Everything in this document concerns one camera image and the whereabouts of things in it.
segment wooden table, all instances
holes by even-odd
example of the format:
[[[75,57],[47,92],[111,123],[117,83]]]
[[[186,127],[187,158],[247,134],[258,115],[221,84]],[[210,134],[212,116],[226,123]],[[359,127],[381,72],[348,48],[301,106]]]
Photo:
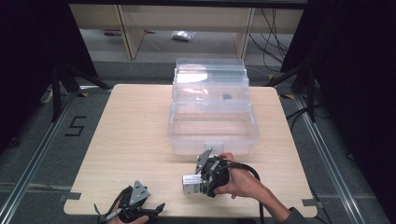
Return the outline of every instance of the wooden table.
[[[94,203],[105,213],[137,179],[151,193],[145,208],[166,203],[161,216],[259,216],[252,199],[183,194],[181,177],[193,174],[196,156],[175,155],[167,138],[171,93],[170,85],[120,84],[113,89],[71,190],[81,196],[66,201],[67,214],[94,215]],[[287,207],[314,217],[317,208],[303,206],[302,199],[312,199],[312,194],[276,90],[251,87],[250,100],[261,138],[249,155],[235,159],[257,170],[262,183]]]

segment plastic storage bin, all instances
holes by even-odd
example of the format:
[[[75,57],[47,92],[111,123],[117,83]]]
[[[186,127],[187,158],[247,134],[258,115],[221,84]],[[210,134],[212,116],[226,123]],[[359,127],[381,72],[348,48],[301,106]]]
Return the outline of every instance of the plastic storage bin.
[[[179,59],[168,137],[178,155],[248,154],[260,137],[242,60]]]

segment clear plastic container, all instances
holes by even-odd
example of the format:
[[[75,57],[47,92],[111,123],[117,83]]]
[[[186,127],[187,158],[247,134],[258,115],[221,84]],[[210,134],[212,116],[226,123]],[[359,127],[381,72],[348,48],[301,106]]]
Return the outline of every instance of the clear plastic container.
[[[178,155],[205,146],[248,154],[260,137],[242,60],[178,59],[168,137]]]

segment sleeve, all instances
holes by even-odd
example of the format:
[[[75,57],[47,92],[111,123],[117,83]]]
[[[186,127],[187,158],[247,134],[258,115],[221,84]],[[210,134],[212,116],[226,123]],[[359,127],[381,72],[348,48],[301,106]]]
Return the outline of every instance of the sleeve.
[[[301,213],[294,207],[289,209],[291,214],[286,220],[279,222],[279,224],[307,224],[306,219],[301,215]]]

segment gray carpet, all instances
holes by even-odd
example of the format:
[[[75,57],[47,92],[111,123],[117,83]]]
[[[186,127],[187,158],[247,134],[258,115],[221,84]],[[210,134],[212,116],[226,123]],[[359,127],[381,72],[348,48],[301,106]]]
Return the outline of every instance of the gray carpet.
[[[107,84],[118,83],[148,83],[171,84],[174,77],[173,63],[94,63],[99,77]],[[264,66],[248,66],[263,71],[263,75],[248,69],[251,86],[261,86],[268,82],[267,75],[279,76]],[[293,78],[282,82],[276,89],[279,94],[289,94]],[[90,83],[79,79],[81,85]],[[73,185],[89,143],[91,142],[96,125],[105,108],[109,93],[89,93],[86,97],[77,97],[71,105],[59,132],[51,144],[49,152],[41,163],[33,179],[32,186],[25,194],[11,223],[95,223],[95,216],[69,216],[63,211],[64,203],[59,201],[61,195],[66,194]],[[280,100],[285,115],[298,110],[295,100]],[[18,181],[21,173],[32,157],[40,140],[50,125],[51,103],[37,108],[30,122],[26,124],[18,136],[21,144],[8,148],[0,156],[0,202],[3,203],[7,193],[11,190],[9,184]],[[332,152],[339,169],[351,192],[356,197],[359,207],[367,223],[389,223],[375,196],[364,180],[359,167],[354,161],[346,157],[348,153],[342,139],[332,125],[332,121],[323,108],[316,109],[317,125]],[[80,136],[66,136],[78,130],[70,128],[75,116],[85,117],[77,119],[75,124],[84,126]],[[308,182],[323,201],[332,223],[350,223],[344,206],[339,199],[327,170],[318,154],[318,150],[303,118],[298,118],[294,124],[292,135],[299,152]],[[328,220],[322,210],[318,216]],[[271,218],[265,223],[275,223]],[[310,223],[321,223],[315,218],[309,218]],[[236,223],[234,219],[215,218],[161,218],[159,224],[177,223]]]

